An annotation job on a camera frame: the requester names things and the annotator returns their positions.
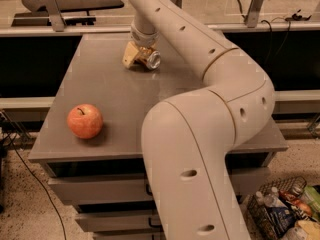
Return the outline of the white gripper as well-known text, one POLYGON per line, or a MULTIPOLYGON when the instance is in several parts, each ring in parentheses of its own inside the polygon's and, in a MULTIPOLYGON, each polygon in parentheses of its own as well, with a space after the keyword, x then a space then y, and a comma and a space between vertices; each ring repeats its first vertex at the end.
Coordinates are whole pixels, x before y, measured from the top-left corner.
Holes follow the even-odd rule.
POLYGON ((123 65, 129 69, 135 62, 143 59, 143 48, 153 46, 159 36, 157 29, 142 15, 136 15, 131 23, 131 36, 122 58, 123 65))

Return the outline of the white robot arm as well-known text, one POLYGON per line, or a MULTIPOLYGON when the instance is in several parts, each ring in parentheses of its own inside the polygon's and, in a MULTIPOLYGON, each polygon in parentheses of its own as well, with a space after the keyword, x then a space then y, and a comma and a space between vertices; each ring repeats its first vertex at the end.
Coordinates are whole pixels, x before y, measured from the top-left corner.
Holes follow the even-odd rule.
POLYGON ((159 102, 142 125, 166 240, 251 240, 225 156, 270 120, 272 81, 244 51, 170 0, 129 1, 138 16, 133 32, 158 30, 204 84, 159 102))

